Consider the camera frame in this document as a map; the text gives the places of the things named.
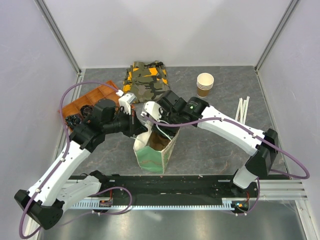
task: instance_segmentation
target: black base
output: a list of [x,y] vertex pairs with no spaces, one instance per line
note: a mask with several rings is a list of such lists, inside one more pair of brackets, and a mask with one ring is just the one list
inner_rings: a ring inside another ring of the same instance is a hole
[[[222,198],[257,197],[257,185],[252,182],[243,192],[232,192],[232,175],[164,175],[164,176],[106,176],[109,181],[101,190],[110,187],[127,188],[133,197],[133,206],[221,205]],[[81,180],[84,176],[72,176]],[[101,197],[109,197],[106,192]],[[129,196],[124,191],[112,191],[113,205],[127,205]]]
[[[15,195],[14,199],[22,208],[25,209],[28,204],[30,197],[26,190],[19,190]],[[43,206],[39,202],[32,201],[27,214],[35,220],[45,230],[52,228],[62,217],[64,211],[62,206],[65,202],[56,200],[52,206]]]

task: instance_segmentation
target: camouflage fabric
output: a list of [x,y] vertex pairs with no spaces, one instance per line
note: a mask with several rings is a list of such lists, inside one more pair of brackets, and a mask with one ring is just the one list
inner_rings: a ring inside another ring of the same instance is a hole
[[169,90],[167,71],[162,62],[135,61],[127,69],[123,81],[123,92],[133,93],[137,98],[135,103],[156,101],[167,90]]

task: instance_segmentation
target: wooden tray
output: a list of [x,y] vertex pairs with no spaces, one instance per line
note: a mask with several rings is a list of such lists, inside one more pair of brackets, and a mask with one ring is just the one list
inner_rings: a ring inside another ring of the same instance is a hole
[[[107,84],[115,87],[115,83],[111,80],[106,82]],[[62,115],[65,119],[66,117],[74,114],[80,114],[80,109],[84,105],[91,105],[94,106],[100,99],[111,99],[115,102],[115,104],[119,107],[119,96],[116,94],[116,91],[107,87],[105,85],[100,85],[93,89],[92,91],[88,92],[86,95],[79,97],[78,99],[74,100],[73,102],[69,103],[68,105],[62,108]]]

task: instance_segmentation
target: stack of paper cups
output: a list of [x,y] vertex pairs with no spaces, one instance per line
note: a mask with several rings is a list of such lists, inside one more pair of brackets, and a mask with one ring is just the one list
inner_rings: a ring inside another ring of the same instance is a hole
[[209,94],[210,89],[214,85],[214,81],[214,76],[212,76],[209,73],[204,72],[199,74],[199,76],[196,79],[196,92],[200,98],[204,98]]

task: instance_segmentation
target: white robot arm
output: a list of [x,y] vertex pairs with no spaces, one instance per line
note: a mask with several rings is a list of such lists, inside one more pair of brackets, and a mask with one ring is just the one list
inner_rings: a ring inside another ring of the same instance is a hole
[[[132,137],[148,130],[138,120],[136,112],[131,109],[131,103],[134,99],[135,96],[130,93],[122,96],[119,99],[120,108],[117,112],[113,101],[108,99],[99,101],[94,106],[92,113],[84,119],[83,123],[77,125],[70,134],[70,148],[66,157],[62,158],[66,151],[66,148],[64,148],[40,180],[28,190],[19,190],[16,193],[14,198],[22,209],[25,209],[32,196],[37,193],[27,213],[44,229],[52,228],[59,221],[63,212],[73,204],[100,190],[106,178],[99,171],[96,171],[98,173],[92,172],[84,180],[73,186],[66,189],[62,189],[62,187],[79,164],[105,140],[106,134],[122,132],[128,137]],[[152,117],[156,124],[161,121],[170,124],[183,124],[211,117],[231,120],[231,118],[197,97],[192,97],[188,102],[185,102],[172,91],[164,93],[157,102],[145,103],[142,115]],[[211,120],[193,125],[222,136],[241,147],[251,156],[247,163],[233,176],[232,184],[236,188],[244,190],[257,177],[269,174],[277,153],[257,138],[225,121]],[[267,139],[272,144],[278,144],[278,134],[272,129],[263,132],[243,124],[241,126],[252,131],[254,136]],[[178,130],[178,127],[160,127],[162,131],[172,136]],[[158,131],[155,126],[152,127],[152,130]],[[57,164],[60,164],[60,166],[52,174]],[[49,174],[52,174],[51,177],[39,189]]]
[[[178,128],[161,124],[162,121],[183,125],[183,123],[209,118],[220,119],[201,121],[193,124],[193,126],[208,130],[229,140],[251,156],[246,164],[238,169],[233,176],[232,183],[240,190],[246,189],[256,178],[266,177],[277,156],[277,151],[264,144],[257,137],[254,137],[259,136],[274,145],[278,145],[278,134],[276,131],[269,129],[264,132],[239,122],[237,122],[238,126],[231,124],[230,121],[235,122],[234,119],[224,115],[215,109],[215,107],[197,97],[192,97],[186,102],[174,92],[167,91],[158,102],[150,101],[145,103],[141,115],[152,117],[156,121],[155,123],[160,125],[159,127],[163,132],[172,136]],[[252,135],[239,126],[250,130]]]

